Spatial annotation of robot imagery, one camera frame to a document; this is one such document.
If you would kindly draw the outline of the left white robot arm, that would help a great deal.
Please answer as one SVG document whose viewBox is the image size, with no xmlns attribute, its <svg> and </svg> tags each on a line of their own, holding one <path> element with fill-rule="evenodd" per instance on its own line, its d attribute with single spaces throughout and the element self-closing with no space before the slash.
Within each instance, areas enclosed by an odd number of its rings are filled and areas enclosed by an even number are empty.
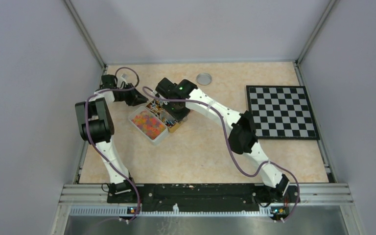
<svg viewBox="0 0 376 235">
<path fill-rule="evenodd" d="M 114 145 L 115 129 L 108 104 L 125 102 L 128 106 L 137 106 L 145 104 L 148 99 L 127 81 L 126 74 L 120 77 L 103 75 L 101 82 L 88 102 L 78 102 L 74 106 L 79 133 L 83 140 L 94 143 L 97 152 L 101 154 L 110 179 L 107 183 L 107 201 L 136 202 L 138 190 L 133 186 L 130 172 Z"/>
</svg>

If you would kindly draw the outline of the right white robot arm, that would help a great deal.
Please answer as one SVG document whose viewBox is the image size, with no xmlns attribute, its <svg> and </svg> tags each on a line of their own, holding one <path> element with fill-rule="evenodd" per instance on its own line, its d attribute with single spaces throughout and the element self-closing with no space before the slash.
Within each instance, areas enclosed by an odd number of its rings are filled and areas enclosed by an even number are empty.
<svg viewBox="0 0 376 235">
<path fill-rule="evenodd" d="M 268 197 L 280 202 L 287 196 L 290 180 L 286 169 L 280 167 L 263 151 L 251 112 L 240 113 L 217 102 L 189 80 L 176 84 L 163 78 L 156 86 L 155 98 L 166 103 L 165 108 L 177 120 L 182 120 L 190 111 L 196 111 L 213 120 L 223 128 L 224 139 L 230 157 L 238 171 L 246 177 L 260 175 Z M 255 173 L 245 172 L 234 155 L 243 155 L 257 164 Z"/>
</svg>

